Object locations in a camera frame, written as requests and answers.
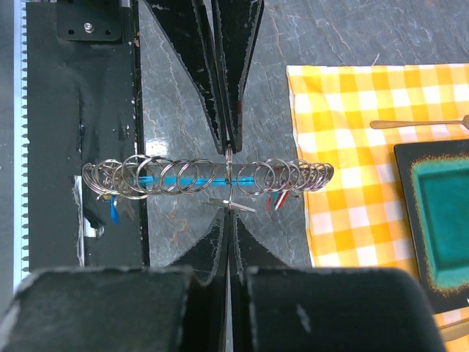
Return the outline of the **large keyring organiser with rings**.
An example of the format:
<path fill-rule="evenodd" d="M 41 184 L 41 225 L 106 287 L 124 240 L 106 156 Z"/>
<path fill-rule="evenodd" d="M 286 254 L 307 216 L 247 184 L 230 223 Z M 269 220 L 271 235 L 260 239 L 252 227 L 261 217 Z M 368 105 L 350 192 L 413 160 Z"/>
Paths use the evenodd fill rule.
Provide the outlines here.
<path fill-rule="evenodd" d="M 226 188 L 224 200 L 230 202 L 235 202 L 236 193 L 247 197 L 268 194 L 267 209 L 278 210 L 290 196 L 323 189 L 334 173 L 332 164 L 300 158 L 234 164 L 230 150 L 222 164 L 206 158 L 171 160 L 156 155 L 132 155 L 124 161 L 106 159 L 82 168 L 85 185 L 98 199 L 110 202 L 114 223 L 119 221 L 117 204 L 121 199 L 192 195 L 210 187 Z"/>

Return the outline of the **silver key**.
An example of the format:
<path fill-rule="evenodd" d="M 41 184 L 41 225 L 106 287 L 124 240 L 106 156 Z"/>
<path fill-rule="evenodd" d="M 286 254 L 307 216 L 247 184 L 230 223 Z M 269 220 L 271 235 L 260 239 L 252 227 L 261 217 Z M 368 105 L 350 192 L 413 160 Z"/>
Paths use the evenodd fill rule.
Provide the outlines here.
<path fill-rule="evenodd" d="M 236 202 L 230 202 L 229 200 L 209 198 L 207 201 L 203 202 L 206 205 L 212 205 L 220 208 L 228 208 L 230 210 L 238 210 L 249 213 L 256 213 L 256 210 L 250 208 L 246 205 L 241 205 Z"/>

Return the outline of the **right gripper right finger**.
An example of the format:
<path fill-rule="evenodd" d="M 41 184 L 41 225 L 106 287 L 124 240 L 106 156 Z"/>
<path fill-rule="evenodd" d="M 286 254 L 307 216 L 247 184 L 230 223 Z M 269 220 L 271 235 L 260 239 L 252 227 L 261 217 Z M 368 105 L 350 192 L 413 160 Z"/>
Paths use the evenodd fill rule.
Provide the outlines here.
<path fill-rule="evenodd" d="M 291 268 L 229 216 L 236 351 L 443 351 L 429 302 L 397 268 Z"/>

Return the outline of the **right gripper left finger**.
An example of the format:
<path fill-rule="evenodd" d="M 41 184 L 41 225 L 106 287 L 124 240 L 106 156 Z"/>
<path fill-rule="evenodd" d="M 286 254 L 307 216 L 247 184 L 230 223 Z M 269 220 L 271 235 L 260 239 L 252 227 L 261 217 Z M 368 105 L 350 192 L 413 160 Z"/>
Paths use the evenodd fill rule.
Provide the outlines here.
<path fill-rule="evenodd" d="M 30 274 L 1 317 L 3 351 L 223 351 L 229 213 L 160 268 Z"/>

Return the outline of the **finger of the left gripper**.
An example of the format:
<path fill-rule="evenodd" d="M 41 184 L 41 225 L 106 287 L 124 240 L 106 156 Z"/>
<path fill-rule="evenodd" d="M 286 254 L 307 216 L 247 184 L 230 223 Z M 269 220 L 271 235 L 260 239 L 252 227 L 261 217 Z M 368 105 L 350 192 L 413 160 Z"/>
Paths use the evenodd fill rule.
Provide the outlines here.
<path fill-rule="evenodd" d="M 213 33 L 203 1 L 146 2 L 170 46 L 195 87 L 215 148 L 226 147 L 224 107 L 218 86 Z"/>
<path fill-rule="evenodd" d="M 243 147 L 243 99 L 264 11 L 263 1 L 212 1 L 223 147 Z"/>

